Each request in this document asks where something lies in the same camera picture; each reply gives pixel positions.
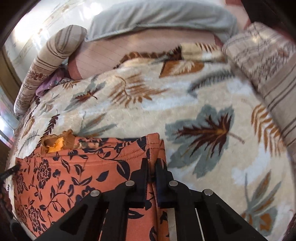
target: orange floral garment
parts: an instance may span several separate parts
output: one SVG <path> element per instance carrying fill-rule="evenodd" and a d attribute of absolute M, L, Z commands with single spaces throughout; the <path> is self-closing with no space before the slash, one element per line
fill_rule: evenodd
<path fill-rule="evenodd" d="M 41 154 L 37 148 L 18 159 L 14 178 L 17 217 L 37 237 L 92 190 L 106 192 L 130 178 L 149 161 L 144 209 L 130 209 L 126 240 L 169 241 L 167 213 L 156 207 L 154 165 L 165 160 L 163 140 L 157 133 L 139 139 L 75 137 L 77 149 Z"/>

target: gray pillow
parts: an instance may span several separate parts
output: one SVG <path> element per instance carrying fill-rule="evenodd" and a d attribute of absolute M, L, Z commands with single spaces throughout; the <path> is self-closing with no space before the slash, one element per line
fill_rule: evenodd
<path fill-rule="evenodd" d="M 154 27 L 212 31 L 222 42 L 238 33 L 237 19 L 226 9 L 202 1 L 132 1 L 96 15 L 86 42 Z"/>

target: striped upholstery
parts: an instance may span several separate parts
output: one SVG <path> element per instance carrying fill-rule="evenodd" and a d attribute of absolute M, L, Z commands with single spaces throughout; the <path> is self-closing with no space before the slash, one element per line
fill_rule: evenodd
<path fill-rule="evenodd" d="M 14 112 L 23 116 L 39 85 L 80 45 L 86 29 L 69 25 L 52 36 L 34 59 L 23 81 L 14 105 Z"/>
<path fill-rule="evenodd" d="M 223 50 L 263 97 L 296 171 L 296 45 L 264 24 L 254 23 L 228 40 Z"/>

